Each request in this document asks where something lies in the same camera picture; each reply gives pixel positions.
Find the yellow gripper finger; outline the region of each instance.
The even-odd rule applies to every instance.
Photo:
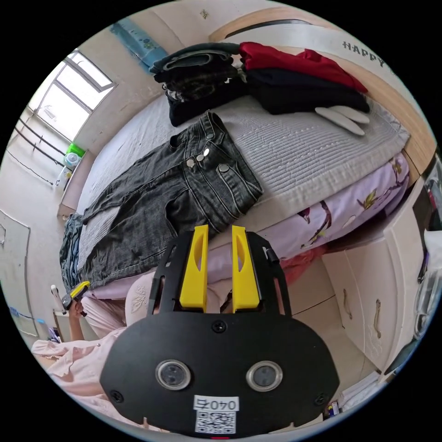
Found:
[[[244,227],[232,226],[232,261],[233,312],[257,308],[258,287]]]
[[[182,308],[202,309],[206,313],[208,250],[209,226],[195,227],[181,288]]]

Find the red cloth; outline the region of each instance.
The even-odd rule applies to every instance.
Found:
[[[311,266],[313,261],[320,258],[327,251],[327,246],[320,245],[314,249],[300,253],[293,258],[280,261],[280,265],[284,270],[287,285],[294,283],[301,275]]]
[[[287,69],[340,83],[359,92],[367,92],[367,88],[359,80],[344,71],[335,61],[323,57],[311,49],[306,49],[298,55],[292,55],[260,43],[244,42],[239,45],[239,53],[244,60],[246,70]]]

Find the cabinet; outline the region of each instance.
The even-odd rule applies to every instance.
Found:
[[[322,257],[351,341],[382,372],[413,337],[422,226],[413,206],[419,179],[386,220],[336,241]]]

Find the hand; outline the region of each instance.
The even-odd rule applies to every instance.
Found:
[[[81,301],[72,300],[72,305],[69,309],[69,319],[79,320],[83,311],[83,304]]]

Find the white wall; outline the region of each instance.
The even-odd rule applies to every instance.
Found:
[[[198,27],[192,16],[180,4],[146,9],[130,18],[143,28],[166,52],[176,52],[189,43],[208,41],[208,35],[194,32]],[[186,18],[185,28],[177,34],[171,27]],[[161,85],[147,75],[129,55],[126,48],[104,29],[80,45],[80,51],[95,63],[118,86],[98,105],[75,138],[75,143],[97,155],[104,145],[141,109],[162,93]]]
[[[262,9],[287,6],[268,0],[181,0],[180,3],[198,18],[207,35],[243,15]],[[209,14],[205,19],[200,15],[203,9]]]
[[[43,125],[38,126],[37,120],[33,124],[36,132],[54,144],[58,140],[57,147],[61,150],[67,149],[67,142],[63,144]],[[30,133],[26,136],[31,141],[37,139]],[[9,145],[8,151],[24,165],[54,183],[62,169],[39,152],[33,152],[32,146],[19,136]],[[63,287],[58,255],[64,223],[56,217],[63,189],[46,183],[7,152],[0,166],[0,189],[0,209],[30,227],[27,280],[31,312],[34,317],[54,326],[50,288],[52,284],[60,289]],[[44,328],[39,324],[36,326],[41,337],[46,338]]]
[[[181,0],[132,16],[168,53],[209,41],[209,35],[250,12],[282,6],[267,0]],[[204,19],[200,12],[208,12]],[[130,57],[119,40],[104,29],[80,45],[80,51],[118,86],[98,105],[75,138],[82,149],[98,155],[105,144],[161,93],[161,85]]]

